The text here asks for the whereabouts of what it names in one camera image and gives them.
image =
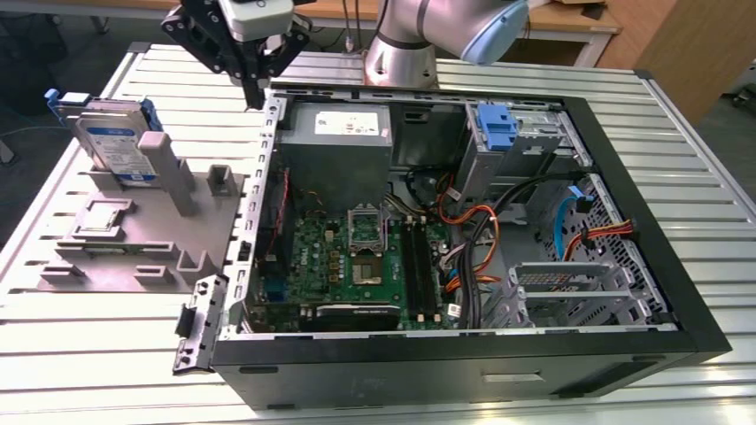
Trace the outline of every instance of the motherboard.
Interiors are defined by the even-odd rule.
[[[428,262],[416,260],[410,232],[426,241],[422,257]],[[396,312],[399,329],[443,328],[435,313],[440,310],[440,277],[431,263],[448,249],[447,238],[446,226],[439,223],[376,220],[367,214],[352,215],[352,211],[343,218],[299,219],[290,274],[263,278],[267,303],[251,307],[258,324],[264,322],[270,329],[254,328],[300,332],[307,316],[312,318],[314,310],[326,306],[364,308],[366,315],[374,317]],[[428,276],[424,288],[419,288],[418,275]],[[390,310],[374,314],[382,307]]]

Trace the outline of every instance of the open computer tower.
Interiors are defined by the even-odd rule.
[[[595,397],[731,349],[584,99],[279,84],[258,161],[174,366],[252,408]]]

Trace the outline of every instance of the ram slot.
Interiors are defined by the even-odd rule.
[[[426,226],[412,228],[412,245],[415,252],[415,274],[420,282],[420,310],[426,318],[436,314],[436,284],[431,277],[432,265],[430,262],[430,243]]]
[[[415,246],[412,243],[412,229],[415,223],[402,224],[402,262],[404,264],[404,288],[407,291],[407,308],[410,318],[415,319],[420,313],[420,283],[415,264]]]

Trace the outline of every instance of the power supply label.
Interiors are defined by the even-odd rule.
[[[319,112],[316,135],[379,135],[379,114],[375,112]]]

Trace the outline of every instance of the blue cable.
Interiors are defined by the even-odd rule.
[[[564,240],[563,240],[563,223],[564,223],[564,214],[567,213],[567,206],[572,201],[576,201],[576,197],[567,197],[563,200],[563,203],[559,205],[556,209],[556,217],[555,217],[555,249],[556,249],[556,260],[562,261],[564,257]]]

